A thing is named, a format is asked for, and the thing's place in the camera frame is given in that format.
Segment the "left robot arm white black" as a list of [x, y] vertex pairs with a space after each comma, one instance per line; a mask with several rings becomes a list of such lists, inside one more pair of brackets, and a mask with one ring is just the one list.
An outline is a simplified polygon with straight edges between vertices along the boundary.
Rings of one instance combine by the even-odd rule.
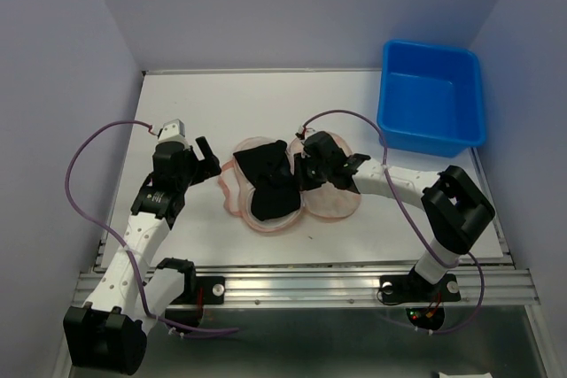
[[74, 366], [132, 375], [142, 364], [148, 334], [175, 299], [191, 300], [197, 291], [194, 264], [165, 258], [158, 281], [144, 277], [158, 248], [185, 206], [191, 186], [220, 174], [219, 159], [204, 136], [196, 140], [199, 158], [184, 137], [163, 136], [152, 155], [152, 170], [130, 208], [124, 234], [103, 278], [80, 307], [63, 319]]

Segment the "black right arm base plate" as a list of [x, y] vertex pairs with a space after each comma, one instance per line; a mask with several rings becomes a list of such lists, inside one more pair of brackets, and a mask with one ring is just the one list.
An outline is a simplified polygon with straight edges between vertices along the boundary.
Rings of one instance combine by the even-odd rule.
[[386, 305], [419, 304], [431, 301], [459, 302], [462, 297], [454, 274], [446, 274], [436, 284], [419, 275], [390, 274], [379, 278], [379, 293]]

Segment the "black bra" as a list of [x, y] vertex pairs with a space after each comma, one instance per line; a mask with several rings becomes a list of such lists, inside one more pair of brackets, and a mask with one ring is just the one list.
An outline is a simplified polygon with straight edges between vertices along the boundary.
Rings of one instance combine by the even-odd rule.
[[296, 185], [288, 144], [284, 140], [254, 137], [233, 152], [235, 167], [252, 189], [245, 196], [249, 212], [262, 225], [293, 221], [302, 199]]

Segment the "floral mesh laundry bag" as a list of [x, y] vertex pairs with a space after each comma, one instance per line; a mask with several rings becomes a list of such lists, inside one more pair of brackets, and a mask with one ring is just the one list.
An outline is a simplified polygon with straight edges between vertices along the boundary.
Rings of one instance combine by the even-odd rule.
[[308, 191], [294, 179], [293, 156], [303, 151], [291, 143], [263, 136], [242, 141], [221, 167], [218, 185], [225, 210], [252, 230], [269, 234], [293, 226], [304, 212], [321, 220], [343, 220], [361, 205], [361, 196], [324, 183]]

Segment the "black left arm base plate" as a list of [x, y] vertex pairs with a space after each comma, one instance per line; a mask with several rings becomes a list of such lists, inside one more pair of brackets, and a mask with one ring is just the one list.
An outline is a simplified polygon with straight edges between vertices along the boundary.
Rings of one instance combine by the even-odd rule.
[[197, 276], [193, 291], [185, 290], [172, 302], [172, 305], [223, 305], [225, 291], [224, 276]]

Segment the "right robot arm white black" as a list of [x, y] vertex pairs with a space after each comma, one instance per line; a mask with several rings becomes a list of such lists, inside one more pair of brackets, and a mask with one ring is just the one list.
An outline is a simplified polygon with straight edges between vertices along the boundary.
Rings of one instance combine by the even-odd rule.
[[433, 239], [407, 274], [383, 275], [378, 300], [385, 305], [457, 302], [461, 298], [452, 269], [470, 253], [495, 216], [475, 182], [459, 166], [441, 172], [388, 166], [368, 155], [347, 155], [327, 132], [300, 139], [294, 174], [302, 190], [325, 183], [360, 195], [388, 197], [405, 211], [424, 211]]

